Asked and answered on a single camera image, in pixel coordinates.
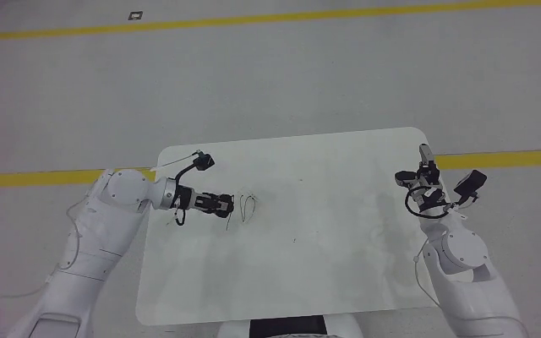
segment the white table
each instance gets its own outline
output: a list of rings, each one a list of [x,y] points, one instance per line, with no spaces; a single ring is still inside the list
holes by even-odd
[[[139,283],[142,324],[187,324],[431,306],[413,256],[425,236],[404,208],[400,170],[416,170],[416,128],[166,148],[158,165],[197,149],[216,165],[181,183],[235,194],[227,220],[189,210],[150,213]],[[168,166],[175,174],[189,161]],[[239,194],[257,198],[242,223]],[[429,286],[421,267],[421,282]]]

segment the concrete floor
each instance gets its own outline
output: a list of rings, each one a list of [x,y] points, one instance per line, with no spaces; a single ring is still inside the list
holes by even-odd
[[[263,0],[0,3],[0,31],[405,5]],[[153,166],[172,144],[414,126],[434,152],[541,148],[541,8],[0,41],[0,172]],[[541,337],[538,167],[485,170],[467,210]],[[452,185],[464,171],[444,172]],[[84,186],[0,189],[0,293],[42,282]],[[96,337],[216,335],[135,318],[145,226],[96,309]],[[36,297],[0,302],[0,327]],[[367,337],[451,337],[432,308],[361,313]]]

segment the yellow stripe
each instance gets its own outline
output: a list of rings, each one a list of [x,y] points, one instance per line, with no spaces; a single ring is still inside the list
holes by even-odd
[[[154,181],[154,172],[149,168],[137,169],[150,180]],[[103,172],[95,170],[73,170],[65,172],[16,172],[0,173],[0,187],[29,187],[36,185],[63,185],[93,183]]]
[[[510,166],[541,166],[541,151],[437,155],[441,169],[503,168]]]
[[[30,39],[67,35],[92,35],[111,33],[130,33],[147,30],[178,30],[187,28],[262,24],[272,22],[306,21],[317,19],[358,18],[381,15],[423,14],[434,12],[451,12],[459,10],[509,8],[522,6],[539,6],[541,0],[482,0],[464,3],[433,3],[404,7],[355,8],[339,9],[323,12],[305,12],[289,14],[265,14],[232,18],[196,19],[187,21],[150,22],[130,25],[111,25],[98,27],[60,28],[55,30],[27,30],[0,32],[0,40]]]
[[[444,170],[512,166],[541,166],[541,151],[437,155],[436,161],[438,163],[438,167]],[[133,169],[143,172],[145,176],[154,181],[154,172],[150,172],[149,168],[140,167]],[[89,184],[93,183],[100,176],[101,171],[101,169],[96,169],[65,172],[0,173],[0,187]]]

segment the cable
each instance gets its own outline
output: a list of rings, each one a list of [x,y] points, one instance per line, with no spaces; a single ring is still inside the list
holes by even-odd
[[[466,206],[461,206],[460,208],[458,208],[459,210],[463,210],[463,209],[467,209],[469,208],[470,206],[472,206],[472,204],[475,203],[475,199],[472,200],[472,202],[470,202],[470,204],[466,205]]]
[[[75,264],[75,261],[77,260],[77,257],[79,256],[79,248],[80,248],[80,240],[79,240],[79,238],[81,237],[81,235],[79,233],[79,228],[77,227],[77,224],[75,223],[75,219],[71,216],[70,212],[74,207],[81,204],[87,197],[88,197],[88,195],[85,195],[82,200],[80,200],[79,202],[77,202],[75,204],[72,204],[69,208],[66,209],[66,216],[69,218],[72,225],[74,226],[75,236],[77,238],[77,248],[75,250],[74,258],[70,262],[68,262],[67,266],[61,266],[60,264],[56,264],[54,269],[52,270],[52,272],[45,279],[45,282],[43,282],[43,284],[41,284],[40,287],[38,287],[37,289],[35,289],[35,290],[31,291],[31,292],[20,293],[20,294],[17,294],[17,295],[0,295],[0,299],[15,299],[15,298],[23,298],[23,297],[28,297],[28,296],[35,295],[36,293],[43,290],[43,288],[45,288],[45,286],[51,281],[52,275],[54,274],[54,272],[56,270],[67,270],[67,269],[71,268]]]
[[[412,197],[412,194],[415,193],[416,191],[418,190],[421,190],[421,189],[430,189],[430,187],[425,187],[425,186],[419,186],[419,187],[416,187],[416,188],[413,188],[413,189],[410,189],[407,191],[407,194],[406,194],[406,200],[404,201],[404,205],[406,206],[406,209],[407,211],[409,211],[410,214],[412,215],[415,215],[417,217],[421,217],[421,218],[428,218],[429,220],[439,220],[441,217],[445,217],[447,215],[449,215],[449,213],[447,211],[444,211],[441,215],[436,215],[436,216],[432,216],[432,215],[423,215],[423,214],[419,214],[418,212],[415,212],[412,210],[412,208],[410,208],[409,206],[409,198]]]
[[[177,176],[175,176],[175,183],[177,185],[180,184],[180,177],[182,177],[186,172],[189,172],[190,170],[194,169],[195,168],[195,164],[192,163],[190,164],[189,166],[186,166],[184,169],[182,169],[180,172],[178,172]]]
[[[175,221],[177,222],[178,226],[183,226],[184,223],[186,222],[186,210],[185,209],[181,209],[181,210],[183,211],[183,220],[182,221],[178,221],[178,216],[177,216],[178,209],[175,211]]]
[[[47,278],[45,279],[45,282],[43,284],[41,284],[41,286],[38,287],[37,289],[35,289],[34,291],[26,292],[26,293],[20,293],[19,295],[0,295],[0,299],[15,299],[15,298],[23,298],[23,297],[28,297],[28,296],[35,295],[36,293],[43,290],[43,288],[49,283],[49,281],[51,281],[51,277],[52,277],[52,274],[54,273],[54,271],[56,271],[56,268],[55,268],[55,270],[53,270],[51,272],[51,274],[49,274],[47,276]]]
[[[75,249],[74,258],[71,260],[71,262],[68,262],[67,266],[61,266],[60,264],[57,265],[59,270],[67,270],[67,269],[71,268],[72,266],[74,266],[75,261],[77,260],[77,257],[79,257],[79,248],[80,248],[80,237],[81,237],[81,235],[79,233],[79,228],[77,227],[77,223],[75,222],[75,219],[70,215],[70,211],[71,211],[71,209],[73,209],[77,205],[81,204],[86,199],[86,197],[87,196],[85,195],[82,200],[80,200],[79,202],[77,202],[75,204],[72,204],[66,210],[66,216],[69,218],[69,220],[71,221],[71,224],[74,226],[74,229],[75,229],[75,238],[76,238],[77,248]]]
[[[473,318],[473,319],[468,319],[468,318],[462,318],[462,317],[458,317],[456,316],[455,314],[453,313],[450,313],[448,312],[447,310],[445,310],[432,296],[430,296],[429,292],[427,292],[424,287],[421,286],[421,282],[419,281],[419,273],[418,273],[418,270],[417,270],[417,264],[419,262],[419,256],[421,255],[421,253],[423,252],[423,248],[424,246],[426,245],[426,243],[428,243],[429,240],[428,238],[426,239],[426,241],[424,241],[423,243],[423,246],[421,247],[421,249],[419,250],[419,252],[417,253],[417,256],[414,256],[413,257],[413,262],[415,263],[415,280],[417,281],[417,285],[419,286],[419,288],[421,290],[423,290],[424,294],[427,295],[430,300],[438,307],[440,308],[441,312],[443,312],[444,314],[448,315],[449,317],[452,317],[454,319],[457,319],[457,320],[462,320],[462,321],[479,321],[479,320],[489,320],[489,319],[508,319],[508,320],[513,320],[515,322],[517,322],[520,326],[521,326],[521,330],[524,331],[524,333],[526,334],[526,337],[527,338],[530,338],[530,334],[528,333],[527,331],[527,327],[526,325],[520,320],[520,319],[517,319],[515,317],[510,317],[510,316],[489,316],[489,317],[480,317],[480,318]]]
[[[169,162],[169,163],[166,163],[166,164],[162,164],[161,166],[155,166],[155,167],[152,167],[152,168],[150,169],[150,171],[151,171],[151,172],[155,172],[155,171],[158,170],[158,169],[162,169],[164,166],[169,166],[169,165],[171,165],[171,164],[174,164],[174,163],[177,163],[177,162],[180,162],[180,161],[187,160],[188,158],[197,155],[197,153],[198,153],[199,151],[200,151],[200,150],[197,150],[197,151],[195,151],[192,155],[183,157],[183,158],[181,158],[181,159],[179,159],[179,160],[175,160],[175,161],[173,161],[173,162]]]

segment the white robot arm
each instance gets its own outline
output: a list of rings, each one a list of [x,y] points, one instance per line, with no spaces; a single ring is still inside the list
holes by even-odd
[[[177,177],[162,177],[155,183],[135,170],[105,170],[85,196],[62,262],[49,276],[41,299],[11,329],[8,338],[92,337],[92,310],[100,290],[128,250],[150,205],[227,217],[233,211],[232,196],[198,194],[179,184],[188,170],[214,165],[209,155],[196,155],[194,164]]]
[[[426,144],[421,144],[422,161],[416,172],[398,172],[398,185],[408,189],[407,209],[421,220],[427,235],[422,248],[438,306],[457,336],[527,337],[505,282],[490,262],[488,250],[478,234],[462,224],[456,207],[470,198],[486,177],[474,171],[455,191],[462,198],[445,200],[440,171]],[[8,338],[89,338],[92,337],[92,310],[98,294],[116,263],[128,250],[150,206],[155,209],[197,209],[219,217],[233,211],[230,195],[196,193],[179,184],[188,170],[206,170],[214,164],[207,154],[195,153],[194,163],[175,178],[162,177],[149,183],[134,170],[104,171],[86,194],[69,234],[62,263],[48,279],[40,301],[10,331]],[[417,202],[419,212],[408,205]],[[447,276],[473,271],[473,281],[451,281]]]
[[[487,246],[476,232],[462,224],[467,217],[456,212],[459,205],[477,199],[476,190],[484,184],[486,176],[471,172],[455,188],[460,200],[447,202],[430,148],[421,144],[419,151],[422,159],[419,169],[398,172],[395,179],[399,186],[408,189],[406,208],[419,217],[421,230],[428,238],[422,253],[440,302],[431,297],[432,300],[441,308],[457,336],[527,337],[511,294],[490,262]],[[419,212],[409,207],[410,197],[417,203]],[[415,258],[416,275],[417,262],[418,257]],[[473,271],[471,282],[448,278],[467,270]]]

